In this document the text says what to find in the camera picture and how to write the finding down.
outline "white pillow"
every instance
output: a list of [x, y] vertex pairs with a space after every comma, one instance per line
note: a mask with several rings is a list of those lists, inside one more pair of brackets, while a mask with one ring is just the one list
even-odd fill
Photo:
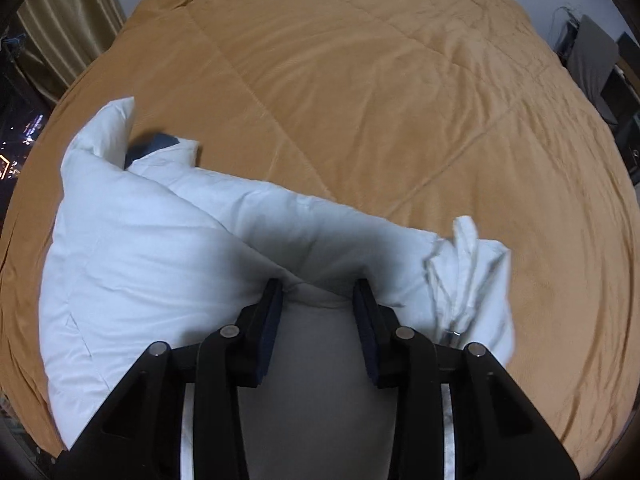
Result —
[[[201, 341], [255, 303], [269, 278], [286, 302], [270, 373], [242, 390], [252, 478], [383, 478], [393, 392], [367, 379], [351, 313], [354, 280], [436, 342], [444, 329], [513, 352], [509, 251], [469, 218], [452, 242], [265, 182], [193, 168], [180, 143], [123, 171], [133, 99], [105, 106], [62, 164], [64, 199], [40, 297], [50, 406], [71, 446], [155, 340]], [[190, 478], [190, 398], [182, 477]]]

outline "gold curtain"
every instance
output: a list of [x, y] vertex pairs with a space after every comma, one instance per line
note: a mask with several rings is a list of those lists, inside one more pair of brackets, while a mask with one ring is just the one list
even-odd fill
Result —
[[55, 104], [124, 23], [118, 0], [25, 0], [17, 13], [27, 33], [21, 70]]

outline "metal screw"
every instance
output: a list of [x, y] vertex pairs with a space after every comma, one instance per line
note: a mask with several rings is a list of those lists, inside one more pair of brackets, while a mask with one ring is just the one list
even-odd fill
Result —
[[156, 341], [155, 343], [152, 343], [151, 346], [149, 347], [149, 353], [157, 357], [159, 355], [164, 354], [164, 352], [166, 352], [166, 349], [167, 349], [166, 343], [163, 343], [162, 341]]
[[236, 337], [240, 333], [240, 329], [236, 325], [225, 325], [220, 329], [220, 335], [227, 339]]
[[414, 329], [408, 326], [400, 326], [396, 328], [396, 337], [400, 339], [411, 339], [415, 335]]
[[471, 343], [467, 348], [471, 355], [475, 355], [476, 357], [482, 357], [486, 354], [486, 348], [480, 343]]
[[458, 332], [454, 330], [445, 330], [444, 334], [442, 334], [442, 338], [440, 339], [440, 344], [442, 346], [455, 348], [458, 346], [458, 341], [460, 341], [460, 334]]

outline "gray fabric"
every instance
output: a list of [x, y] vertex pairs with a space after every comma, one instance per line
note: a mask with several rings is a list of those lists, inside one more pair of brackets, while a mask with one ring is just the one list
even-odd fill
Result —
[[566, 67], [593, 105], [619, 57], [618, 44], [585, 14]]

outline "orange comforter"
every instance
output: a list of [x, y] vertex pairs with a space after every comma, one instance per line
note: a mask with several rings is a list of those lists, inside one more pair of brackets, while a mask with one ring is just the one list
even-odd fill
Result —
[[447, 235], [470, 214], [513, 250], [510, 373], [583, 474], [640, 380], [636, 198], [610, 132], [511, 0], [146, 0], [68, 91], [0, 251], [0, 386], [59, 452], [38, 288], [60, 161], [107, 101], [200, 165]]

